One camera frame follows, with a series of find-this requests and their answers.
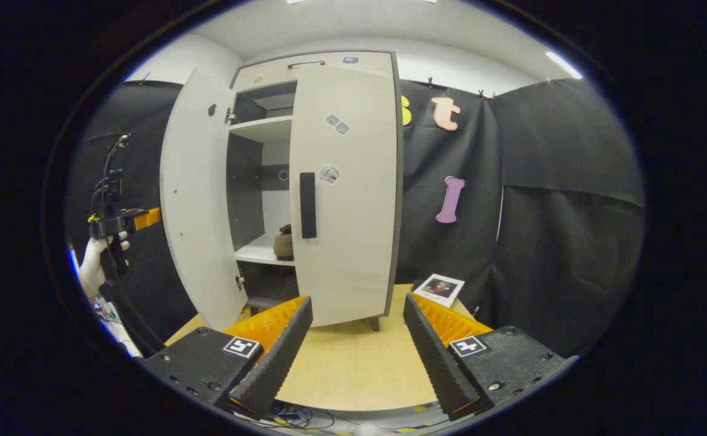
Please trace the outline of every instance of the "white cabinet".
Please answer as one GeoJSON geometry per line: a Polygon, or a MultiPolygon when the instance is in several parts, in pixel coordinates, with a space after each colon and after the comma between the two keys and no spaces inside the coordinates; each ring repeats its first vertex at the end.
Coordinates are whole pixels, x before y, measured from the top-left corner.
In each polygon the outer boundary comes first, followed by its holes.
{"type": "Polygon", "coordinates": [[[306,53],[244,66],[232,90],[203,71],[182,88],[160,201],[179,276],[213,328],[246,301],[297,295],[312,296],[312,326],[389,312],[403,176],[393,56],[306,53]],[[277,259],[289,223],[294,259],[277,259]]]}

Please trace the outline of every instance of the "cabinet shelf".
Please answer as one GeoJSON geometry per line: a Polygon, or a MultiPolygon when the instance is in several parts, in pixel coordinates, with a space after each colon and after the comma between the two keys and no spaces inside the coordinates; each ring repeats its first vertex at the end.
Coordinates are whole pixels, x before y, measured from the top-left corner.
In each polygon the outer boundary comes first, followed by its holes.
{"type": "Polygon", "coordinates": [[[235,260],[269,265],[294,266],[293,260],[278,260],[273,252],[275,235],[264,234],[235,252],[235,260]]]}
{"type": "Polygon", "coordinates": [[[292,116],[276,116],[241,122],[241,124],[231,126],[229,132],[259,143],[289,141],[292,135],[292,116]]]}

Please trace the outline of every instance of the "table surface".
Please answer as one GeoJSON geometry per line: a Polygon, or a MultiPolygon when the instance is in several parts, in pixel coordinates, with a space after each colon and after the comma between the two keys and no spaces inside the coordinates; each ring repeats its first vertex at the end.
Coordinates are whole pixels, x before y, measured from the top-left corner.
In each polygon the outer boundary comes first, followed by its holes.
{"type": "MultiPolygon", "coordinates": [[[[437,401],[404,324],[404,298],[411,287],[394,286],[389,315],[380,318],[381,331],[372,331],[366,319],[309,329],[276,399],[338,411],[382,411],[437,401]]],[[[459,300],[451,308],[472,318],[459,300]]],[[[237,321],[248,317],[246,307],[237,321]]],[[[196,315],[165,344],[199,326],[206,323],[196,315]]]]}

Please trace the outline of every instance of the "white glove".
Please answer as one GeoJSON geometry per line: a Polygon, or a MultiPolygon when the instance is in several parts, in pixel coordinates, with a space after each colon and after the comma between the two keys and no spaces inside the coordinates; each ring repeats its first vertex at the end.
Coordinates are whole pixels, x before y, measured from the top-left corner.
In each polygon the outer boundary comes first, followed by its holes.
{"type": "MultiPolygon", "coordinates": [[[[108,248],[113,237],[94,239],[90,238],[85,248],[85,258],[82,260],[82,265],[79,266],[79,281],[83,285],[87,285],[93,294],[98,293],[101,285],[107,281],[104,276],[104,268],[101,267],[101,253],[108,248]]],[[[122,242],[122,250],[125,251],[130,247],[127,239],[127,232],[119,232],[119,240],[122,242]]]]}

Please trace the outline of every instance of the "brown object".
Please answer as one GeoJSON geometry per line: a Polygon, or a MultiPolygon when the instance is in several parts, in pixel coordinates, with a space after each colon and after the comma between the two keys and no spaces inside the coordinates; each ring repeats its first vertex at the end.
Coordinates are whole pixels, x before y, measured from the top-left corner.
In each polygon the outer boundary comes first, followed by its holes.
{"type": "Polygon", "coordinates": [[[292,246],[292,224],[286,224],[279,231],[281,234],[275,237],[273,253],[278,260],[295,260],[295,250],[292,246]]]}
{"type": "Polygon", "coordinates": [[[437,106],[434,107],[434,122],[437,126],[445,130],[458,129],[458,123],[451,121],[450,117],[453,113],[461,113],[461,108],[453,105],[451,97],[434,97],[432,102],[437,106]]]}

